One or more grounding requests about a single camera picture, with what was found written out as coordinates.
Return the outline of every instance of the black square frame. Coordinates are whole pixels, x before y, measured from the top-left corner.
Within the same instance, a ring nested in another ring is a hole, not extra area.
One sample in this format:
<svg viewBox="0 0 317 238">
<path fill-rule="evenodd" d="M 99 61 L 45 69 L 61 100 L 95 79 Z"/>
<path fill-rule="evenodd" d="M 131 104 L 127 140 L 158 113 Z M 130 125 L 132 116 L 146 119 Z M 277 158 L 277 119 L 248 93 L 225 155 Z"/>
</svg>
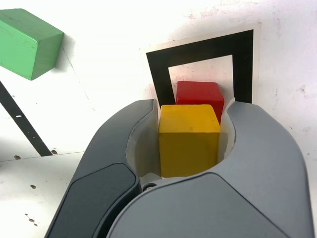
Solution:
<svg viewBox="0 0 317 238">
<path fill-rule="evenodd" d="M 169 67 L 229 55 L 233 95 L 236 101 L 252 103 L 253 34 L 248 30 L 146 53 L 159 105 L 175 104 Z"/>
</svg>

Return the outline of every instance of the dark gray gripper pad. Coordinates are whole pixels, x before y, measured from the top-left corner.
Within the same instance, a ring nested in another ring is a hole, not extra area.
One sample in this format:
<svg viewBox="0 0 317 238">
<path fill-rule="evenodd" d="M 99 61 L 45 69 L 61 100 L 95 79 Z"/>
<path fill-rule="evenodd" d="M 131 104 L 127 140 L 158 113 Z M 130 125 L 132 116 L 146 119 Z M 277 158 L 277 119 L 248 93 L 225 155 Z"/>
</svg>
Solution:
<svg viewBox="0 0 317 238">
<path fill-rule="evenodd" d="M 58 219 L 56 219 L 48 237 L 90 238 L 105 236 L 120 211 L 112 211 L 112 214 L 109 214 L 107 212 L 109 207 L 131 189 L 135 181 L 135 175 L 125 164 L 113 164 L 75 181 L 69 188 L 61 205 Z"/>
<path fill-rule="evenodd" d="M 305 161 L 291 134 L 257 105 L 234 102 L 230 155 L 210 169 L 292 238 L 313 238 Z"/>
</svg>

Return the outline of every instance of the green block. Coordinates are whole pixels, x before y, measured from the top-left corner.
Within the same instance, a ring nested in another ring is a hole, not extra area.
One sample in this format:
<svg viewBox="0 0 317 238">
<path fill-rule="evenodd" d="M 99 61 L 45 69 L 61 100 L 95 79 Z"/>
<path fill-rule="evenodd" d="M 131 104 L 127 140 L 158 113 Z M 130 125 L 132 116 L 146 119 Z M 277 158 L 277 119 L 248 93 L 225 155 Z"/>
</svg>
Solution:
<svg viewBox="0 0 317 238">
<path fill-rule="evenodd" d="M 55 67 L 63 36 L 24 9 L 0 10 L 0 66 L 36 79 Z"/>
</svg>

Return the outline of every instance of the red cube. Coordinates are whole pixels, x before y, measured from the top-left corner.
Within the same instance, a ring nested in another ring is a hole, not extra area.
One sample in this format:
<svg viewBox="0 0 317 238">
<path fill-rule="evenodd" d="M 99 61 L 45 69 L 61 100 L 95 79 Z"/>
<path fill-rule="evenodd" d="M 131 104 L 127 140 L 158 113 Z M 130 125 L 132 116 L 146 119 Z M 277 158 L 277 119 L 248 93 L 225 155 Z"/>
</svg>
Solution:
<svg viewBox="0 0 317 238">
<path fill-rule="evenodd" d="M 217 83 L 178 81 L 176 104 L 212 106 L 220 124 L 224 98 Z"/>
</svg>

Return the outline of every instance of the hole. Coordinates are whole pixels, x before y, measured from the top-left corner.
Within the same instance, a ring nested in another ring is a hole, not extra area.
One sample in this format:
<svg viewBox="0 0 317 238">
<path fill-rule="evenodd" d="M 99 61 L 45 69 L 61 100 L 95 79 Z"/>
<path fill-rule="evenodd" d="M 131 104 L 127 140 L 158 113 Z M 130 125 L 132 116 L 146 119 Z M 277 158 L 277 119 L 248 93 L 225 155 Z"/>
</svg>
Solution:
<svg viewBox="0 0 317 238">
<path fill-rule="evenodd" d="M 216 82 L 221 85 L 224 108 L 233 98 L 232 56 L 207 59 L 168 68 L 174 97 L 178 81 Z"/>
<path fill-rule="evenodd" d="M 144 185 L 142 191 L 144 192 L 144 191 L 150 190 L 150 189 L 152 189 L 152 188 L 155 187 L 155 186 L 156 186 L 155 183 L 152 183 L 152 182 L 147 183 L 146 185 Z"/>
</svg>

